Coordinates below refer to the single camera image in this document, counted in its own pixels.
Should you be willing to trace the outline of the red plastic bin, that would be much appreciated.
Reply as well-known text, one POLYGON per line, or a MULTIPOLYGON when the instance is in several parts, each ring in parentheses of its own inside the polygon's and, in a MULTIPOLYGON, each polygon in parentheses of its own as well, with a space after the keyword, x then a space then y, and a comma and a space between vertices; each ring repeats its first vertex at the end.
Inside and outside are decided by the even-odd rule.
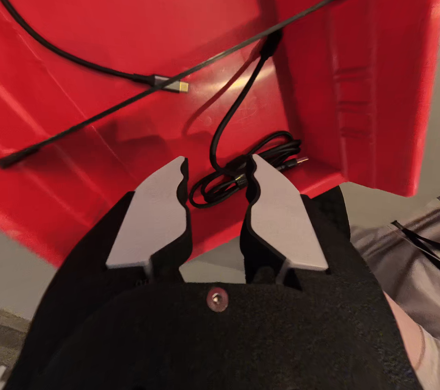
MULTIPOLYGON (((129 74, 172 77, 322 0, 9 0, 57 47, 129 74)), ((309 161, 285 175, 314 197, 352 182, 417 193, 439 0, 338 0, 289 24, 226 127, 219 165, 289 131, 309 161)), ((218 124, 258 42, 1 170, 1 231, 54 266, 128 191, 178 156, 212 172, 218 124)))

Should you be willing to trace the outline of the short black USB cable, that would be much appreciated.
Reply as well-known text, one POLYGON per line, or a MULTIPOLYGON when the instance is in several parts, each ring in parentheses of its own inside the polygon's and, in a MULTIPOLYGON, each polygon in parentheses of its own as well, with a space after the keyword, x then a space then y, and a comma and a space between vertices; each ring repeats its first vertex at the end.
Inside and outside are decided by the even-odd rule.
POLYGON ((189 193, 189 202, 196 209, 203 210, 217 206, 235 193, 245 189, 248 186, 245 168, 250 157, 254 154, 258 154, 281 173, 309 160, 306 156, 299 156, 301 140, 294 139, 288 131, 276 131, 262 139, 247 153, 228 162, 225 167, 221 167, 217 162, 217 148, 224 130, 245 100, 263 66, 276 52, 282 37, 281 30, 267 36, 259 51, 260 58, 255 70, 217 127, 209 148, 209 161, 213 172, 195 183, 189 193))

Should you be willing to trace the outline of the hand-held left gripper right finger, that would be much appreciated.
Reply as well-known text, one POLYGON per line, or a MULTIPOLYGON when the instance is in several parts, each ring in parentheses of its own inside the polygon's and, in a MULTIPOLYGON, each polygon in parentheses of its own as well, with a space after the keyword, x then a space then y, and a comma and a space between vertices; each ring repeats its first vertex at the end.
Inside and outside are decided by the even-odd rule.
POLYGON ((249 203, 240 232, 245 278, 270 268, 275 282, 295 269, 326 272, 328 262, 298 189, 259 155, 246 163, 249 203))

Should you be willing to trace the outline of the person's left forearm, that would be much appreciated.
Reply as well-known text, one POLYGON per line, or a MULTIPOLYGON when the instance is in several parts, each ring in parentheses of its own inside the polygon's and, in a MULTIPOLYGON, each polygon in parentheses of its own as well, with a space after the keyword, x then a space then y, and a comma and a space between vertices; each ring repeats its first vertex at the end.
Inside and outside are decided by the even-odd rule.
POLYGON ((410 363, 415 371, 420 369, 426 353, 426 339, 422 328, 385 292, 383 293, 397 322, 410 363))

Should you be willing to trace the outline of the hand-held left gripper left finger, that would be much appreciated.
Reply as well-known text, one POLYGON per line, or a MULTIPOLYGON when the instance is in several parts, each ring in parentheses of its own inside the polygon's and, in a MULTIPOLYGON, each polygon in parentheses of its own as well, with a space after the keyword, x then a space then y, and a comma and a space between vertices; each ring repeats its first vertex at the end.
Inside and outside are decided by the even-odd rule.
POLYGON ((107 268, 141 267, 153 280, 179 272, 193 250, 188 179, 188 159, 178 156, 135 189, 107 268))

